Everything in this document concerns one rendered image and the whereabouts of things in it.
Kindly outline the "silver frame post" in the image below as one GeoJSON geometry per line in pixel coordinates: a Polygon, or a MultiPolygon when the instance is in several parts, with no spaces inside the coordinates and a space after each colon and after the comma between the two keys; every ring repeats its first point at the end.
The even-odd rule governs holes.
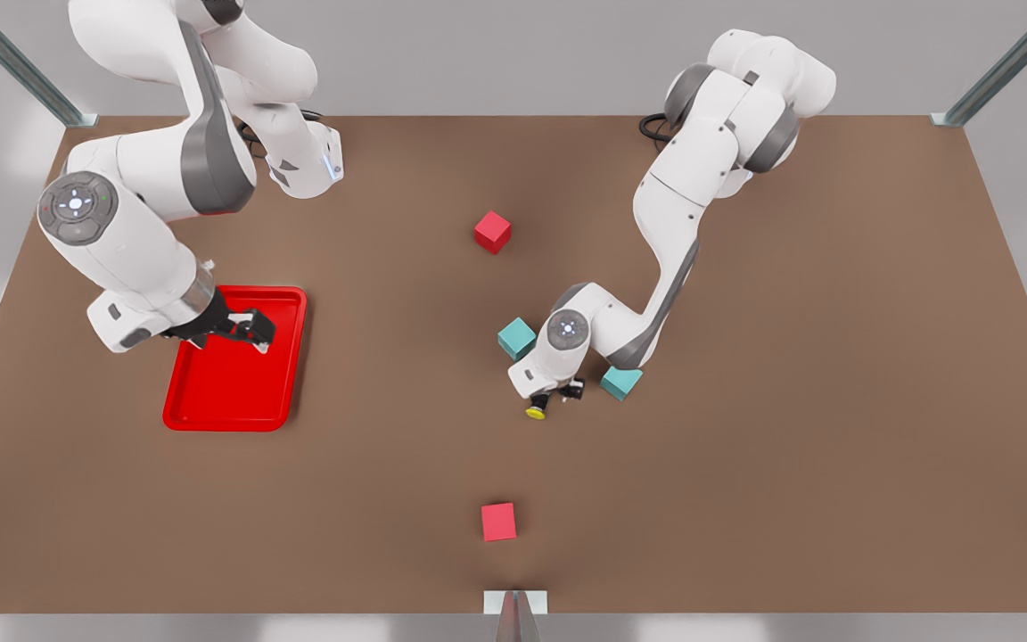
{"type": "Polygon", "coordinates": [[[929,115],[941,128],[961,128],[1027,66],[1027,31],[946,112],[929,115]]]}
{"type": "Polygon", "coordinates": [[[0,66],[45,106],[66,128],[92,128],[97,114],[83,113],[0,31],[0,66]]]}
{"type": "Polygon", "coordinates": [[[482,613],[496,614],[496,642],[541,642],[535,616],[547,613],[546,590],[485,590],[482,613]]]}

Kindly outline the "red plastic tray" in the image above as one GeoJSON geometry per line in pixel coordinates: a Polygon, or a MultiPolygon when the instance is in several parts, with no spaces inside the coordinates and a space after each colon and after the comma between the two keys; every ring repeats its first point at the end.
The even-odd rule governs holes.
{"type": "Polygon", "coordinates": [[[276,326],[261,353],[243,342],[211,337],[199,349],[183,342],[177,352],[163,423],[174,431],[272,432],[289,417],[307,310],[298,287],[223,285],[233,310],[259,309],[276,326]]]}

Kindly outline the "teal cube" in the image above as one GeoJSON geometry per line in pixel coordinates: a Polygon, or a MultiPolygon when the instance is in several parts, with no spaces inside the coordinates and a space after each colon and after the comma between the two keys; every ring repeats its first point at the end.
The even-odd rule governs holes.
{"type": "Polygon", "coordinates": [[[600,379],[600,386],[613,398],[624,401],[643,375],[640,369],[619,369],[610,366],[600,379]]]}
{"type": "Polygon", "coordinates": [[[526,357],[537,341],[537,333],[521,317],[514,318],[497,334],[498,345],[514,362],[526,357]]]}

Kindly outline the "red cube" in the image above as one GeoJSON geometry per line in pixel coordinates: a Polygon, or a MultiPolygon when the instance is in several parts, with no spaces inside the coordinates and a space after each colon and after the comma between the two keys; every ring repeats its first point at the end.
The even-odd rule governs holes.
{"type": "Polygon", "coordinates": [[[485,543],[517,538],[514,501],[482,506],[481,528],[485,543]]]}
{"type": "Polygon", "coordinates": [[[474,241],[485,251],[497,255],[502,248],[509,243],[511,231],[514,231],[514,225],[509,220],[490,210],[474,225],[474,241]]]}

